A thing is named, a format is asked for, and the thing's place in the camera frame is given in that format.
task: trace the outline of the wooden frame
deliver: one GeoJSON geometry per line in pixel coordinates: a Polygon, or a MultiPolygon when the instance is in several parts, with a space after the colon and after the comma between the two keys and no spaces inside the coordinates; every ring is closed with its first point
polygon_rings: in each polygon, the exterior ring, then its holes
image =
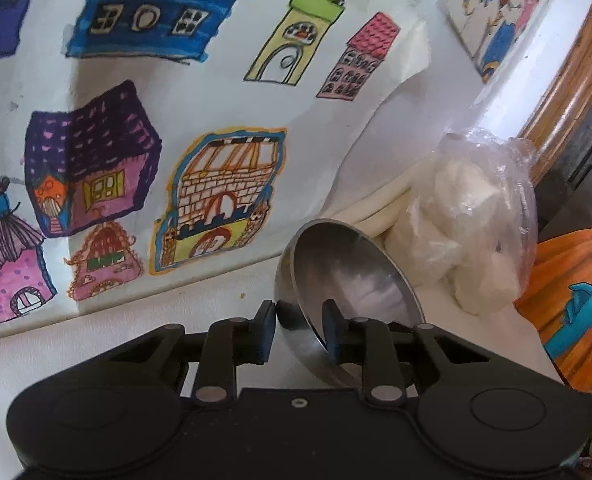
{"type": "Polygon", "coordinates": [[[592,7],[576,43],[521,137],[536,145],[534,184],[547,173],[592,105],[592,7]]]}

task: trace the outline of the yellow tower drawing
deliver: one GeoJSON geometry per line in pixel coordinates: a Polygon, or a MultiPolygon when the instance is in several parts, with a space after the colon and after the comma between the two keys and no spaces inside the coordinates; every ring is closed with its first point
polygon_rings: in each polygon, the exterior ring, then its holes
{"type": "Polygon", "coordinates": [[[265,43],[246,81],[296,85],[345,0],[290,0],[290,10],[265,43]]]}

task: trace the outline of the table surface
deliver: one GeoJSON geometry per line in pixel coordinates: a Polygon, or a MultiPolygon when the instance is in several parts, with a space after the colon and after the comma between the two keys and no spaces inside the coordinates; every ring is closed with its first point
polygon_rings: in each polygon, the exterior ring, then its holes
{"type": "MultiPolygon", "coordinates": [[[[278,258],[273,258],[157,296],[0,339],[0,479],[13,478],[21,470],[5,429],[7,408],[20,391],[166,323],[182,323],[187,332],[203,332],[218,319],[253,317],[260,303],[273,297],[277,264],[278,258]]],[[[462,311],[443,284],[420,288],[417,293],[428,322],[558,378],[536,330],[513,306],[479,318],[462,311]]],[[[190,392],[195,372],[193,365],[185,395],[190,392]]],[[[238,386],[326,385],[297,361],[277,328],[269,362],[239,367],[238,386]]]]}

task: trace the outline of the pink house drawing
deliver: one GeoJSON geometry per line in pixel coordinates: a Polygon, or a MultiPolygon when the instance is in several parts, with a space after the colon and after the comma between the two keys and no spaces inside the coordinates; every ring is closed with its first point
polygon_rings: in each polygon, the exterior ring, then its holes
{"type": "Polygon", "coordinates": [[[65,259],[66,264],[76,267],[70,297],[86,300],[138,278],[142,264],[131,249],[135,243],[136,238],[128,236],[118,222],[97,225],[71,260],[65,259]]]}
{"type": "Polygon", "coordinates": [[[383,62],[400,27],[382,12],[362,26],[329,73],[316,97],[353,101],[374,70],[383,62]]]}
{"type": "Polygon", "coordinates": [[[42,235],[14,215],[0,177],[0,323],[24,316],[54,297],[42,257],[42,235]]]}
{"type": "Polygon", "coordinates": [[[162,142],[132,81],[73,112],[34,112],[25,186],[47,237],[65,237],[142,209],[162,142]]]}

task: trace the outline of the bowl rim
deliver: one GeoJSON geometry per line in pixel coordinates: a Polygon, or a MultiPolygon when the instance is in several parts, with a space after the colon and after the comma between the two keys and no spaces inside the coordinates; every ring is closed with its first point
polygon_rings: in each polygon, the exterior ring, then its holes
{"type": "Polygon", "coordinates": [[[384,251],[384,249],[381,249],[380,247],[378,247],[378,245],[375,244],[374,241],[367,234],[362,232],[360,229],[354,227],[353,225],[346,224],[345,222],[341,222],[340,220],[335,220],[333,218],[316,218],[316,219],[310,220],[309,222],[303,224],[301,226],[301,228],[298,229],[297,233],[294,235],[294,238],[292,238],[292,242],[290,243],[290,246],[289,246],[288,261],[290,264],[290,279],[292,281],[292,289],[294,290],[294,294],[295,294],[296,301],[298,304],[298,309],[300,310],[300,314],[303,316],[303,318],[307,322],[307,324],[310,327],[311,331],[313,332],[314,336],[316,336],[316,339],[318,339],[318,341],[321,343],[321,345],[323,345],[323,348],[325,348],[325,349],[327,348],[325,340],[323,339],[322,335],[318,333],[318,331],[316,330],[316,327],[314,327],[314,325],[310,319],[310,316],[304,311],[304,309],[302,307],[302,301],[301,301],[301,297],[300,297],[300,292],[298,291],[298,286],[296,283],[295,269],[294,269],[294,262],[295,262],[294,256],[295,256],[296,247],[298,246],[298,241],[300,240],[300,238],[302,237],[302,235],[304,234],[305,231],[307,231],[311,227],[314,227],[315,225],[318,225],[318,224],[335,224],[339,227],[346,228],[346,229],[349,229],[349,230],[355,232],[356,234],[359,235],[359,237],[361,237],[364,240],[366,240],[367,242],[369,242],[378,252],[380,252],[387,259],[387,261],[389,261],[389,263],[392,265],[392,267],[394,269],[396,269],[399,277],[402,279],[403,284],[407,287],[407,291],[410,293],[413,303],[416,305],[416,309],[417,309],[418,313],[420,314],[420,323],[426,322],[425,313],[423,312],[423,307],[420,303],[420,300],[418,299],[418,296],[416,295],[416,292],[414,291],[414,288],[411,286],[411,284],[409,283],[409,280],[404,275],[402,270],[400,270],[400,267],[397,266],[397,264],[394,262],[394,260],[392,260],[390,258],[390,256],[384,251]]]}

